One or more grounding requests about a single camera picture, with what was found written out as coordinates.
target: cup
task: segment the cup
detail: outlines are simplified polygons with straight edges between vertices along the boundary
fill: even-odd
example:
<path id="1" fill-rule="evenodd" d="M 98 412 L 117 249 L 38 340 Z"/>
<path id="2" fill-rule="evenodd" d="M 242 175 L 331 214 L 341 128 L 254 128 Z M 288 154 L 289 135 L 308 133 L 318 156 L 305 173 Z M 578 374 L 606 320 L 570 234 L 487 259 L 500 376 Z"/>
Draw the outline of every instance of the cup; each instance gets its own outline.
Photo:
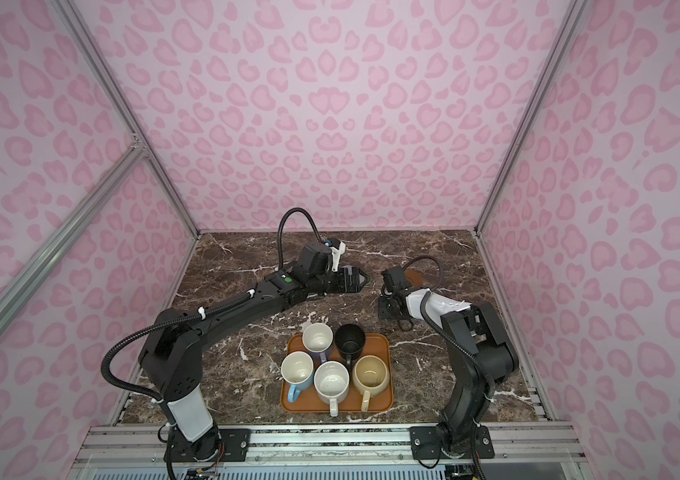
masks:
<path id="1" fill-rule="evenodd" d="M 332 328 L 326 323 L 312 323 L 302 333 L 302 344 L 313 360 L 325 363 L 332 348 Z"/>
<path id="2" fill-rule="evenodd" d="M 354 323 L 340 325 L 335 332 L 335 345 L 337 351 L 342 356 L 345 368 L 348 370 L 353 366 L 353 361 L 361 356 L 367 336 L 363 329 Z"/>
<path id="3" fill-rule="evenodd" d="M 353 385 L 363 396 L 361 411 L 369 410 L 369 399 L 380 395 L 391 383 L 391 373 L 380 357 L 363 356 L 353 367 Z"/>
<path id="4" fill-rule="evenodd" d="M 338 406 L 351 388 L 351 376 L 342 363 L 330 360 L 316 369 L 316 392 L 322 402 L 329 404 L 329 415 L 336 417 Z"/>
<path id="5" fill-rule="evenodd" d="M 293 403 L 300 392 L 313 385 L 313 359 L 305 352 L 292 352 L 281 362 L 281 376 L 289 384 L 287 400 Z"/>

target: beige mug handle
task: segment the beige mug handle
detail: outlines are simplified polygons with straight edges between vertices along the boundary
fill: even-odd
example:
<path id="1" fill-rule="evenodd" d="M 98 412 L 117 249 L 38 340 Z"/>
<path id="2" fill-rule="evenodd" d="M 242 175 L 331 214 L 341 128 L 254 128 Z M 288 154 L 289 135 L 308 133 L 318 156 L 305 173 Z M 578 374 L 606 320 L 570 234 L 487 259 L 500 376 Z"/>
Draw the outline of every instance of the beige mug handle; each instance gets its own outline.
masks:
<path id="1" fill-rule="evenodd" d="M 369 410 L 369 398 L 372 397 L 372 394 L 369 390 L 364 390 L 364 399 L 361 400 L 361 411 L 366 412 Z"/>

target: orange serving tray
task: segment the orange serving tray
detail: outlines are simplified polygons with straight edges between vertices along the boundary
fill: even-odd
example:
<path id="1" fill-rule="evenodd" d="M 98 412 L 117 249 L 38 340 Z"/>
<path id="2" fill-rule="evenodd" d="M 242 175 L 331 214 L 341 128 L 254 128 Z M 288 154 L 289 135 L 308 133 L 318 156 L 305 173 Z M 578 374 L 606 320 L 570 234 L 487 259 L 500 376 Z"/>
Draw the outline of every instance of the orange serving tray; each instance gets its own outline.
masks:
<path id="1" fill-rule="evenodd" d="M 302 344 L 302 334 L 295 335 L 289 340 L 287 346 L 287 354 L 292 352 L 306 352 L 305 346 Z M 364 343 L 364 350 L 361 356 L 374 355 L 380 357 L 388 371 L 391 371 L 391 348 L 388 344 L 387 338 L 380 333 L 367 333 L 367 341 Z M 336 347 L 332 347 L 332 353 L 329 355 L 329 360 L 337 360 L 342 363 L 340 353 L 337 352 Z M 318 368 L 319 362 L 314 362 L 314 367 Z M 281 406 L 288 412 L 309 412 L 309 413 L 329 413 L 329 405 L 322 402 L 316 393 L 316 387 L 311 385 L 311 388 L 305 390 L 297 400 L 290 403 L 287 400 L 289 393 L 289 384 L 281 382 Z M 393 379 L 391 384 L 380 395 L 372 398 L 369 401 L 369 412 L 384 412 L 393 405 Z M 347 393 L 347 398 L 343 400 L 338 406 L 341 412 L 360 412 L 361 411 L 361 394 L 353 385 L 353 378 L 351 378 L 351 389 Z"/>

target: pink wall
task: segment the pink wall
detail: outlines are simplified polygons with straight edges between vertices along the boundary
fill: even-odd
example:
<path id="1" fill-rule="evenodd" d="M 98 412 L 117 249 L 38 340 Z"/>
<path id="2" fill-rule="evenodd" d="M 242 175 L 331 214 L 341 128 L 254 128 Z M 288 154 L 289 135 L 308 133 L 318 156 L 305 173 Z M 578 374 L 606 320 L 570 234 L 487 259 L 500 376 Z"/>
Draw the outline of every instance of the pink wall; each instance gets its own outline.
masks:
<path id="1" fill-rule="evenodd" d="M 0 478 L 66 475 L 116 401 L 103 354 L 172 294 L 186 231 L 139 165 L 12 322 L 0 338 Z M 139 346 L 116 357 L 117 375 L 129 375 Z"/>
<path id="2" fill-rule="evenodd" d="M 600 478 L 680 479 L 680 1 L 598 1 L 487 245 Z"/>
<path id="3" fill-rule="evenodd" d="M 568 0 L 77 2 L 196 222 L 476 223 Z"/>
<path id="4" fill-rule="evenodd" d="M 43 0 L 0 2 L 0 293 L 125 150 Z"/>

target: marble tabletop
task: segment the marble tabletop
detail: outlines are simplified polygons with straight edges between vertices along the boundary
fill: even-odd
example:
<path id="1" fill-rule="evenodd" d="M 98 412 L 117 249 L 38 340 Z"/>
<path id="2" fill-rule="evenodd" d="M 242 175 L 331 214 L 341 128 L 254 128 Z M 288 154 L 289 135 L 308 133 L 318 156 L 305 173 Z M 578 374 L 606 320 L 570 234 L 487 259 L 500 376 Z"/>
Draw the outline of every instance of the marble tabletop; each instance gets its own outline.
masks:
<path id="1" fill-rule="evenodd" d="M 445 266 L 446 281 L 439 290 L 455 300 L 494 303 L 478 250 L 469 231 L 332 232 L 324 234 L 347 245 L 341 264 L 354 264 L 372 276 L 361 293 L 329 295 L 303 302 L 216 343 L 204 354 L 201 392 L 220 425 L 319 422 L 435 422 L 454 387 L 454 375 L 444 341 L 424 322 L 403 332 L 393 320 L 377 318 L 381 272 L 422 254 L 437 256 Z M 296 258 L 312 234 L 284 235 L 285 261 Z M 204 234 L 183 278 L 174 308 L 194 311 L 236 293 L 275 269 L 276 235 Z M 422 261 L 411 268 L 426 284 L 436 279 L 435 267 Z M 380 413 L 343 413 L 329 417 L 318 413 L 287 412 L 280 404 L 279 367 L 289 339 L 311 322 L 333 329 L 347 322 L 366 332 L 382 333 L 391 345 L 393 406 Z M 140 377 L 140 383 L 149 385 Z M 530 422 L 537 417 L 520 372 L 497 386 L 496 401 L 485 422 Z M 165 419 L 156 404 L 131 396 L 121 422 L 160 423 Z"/>

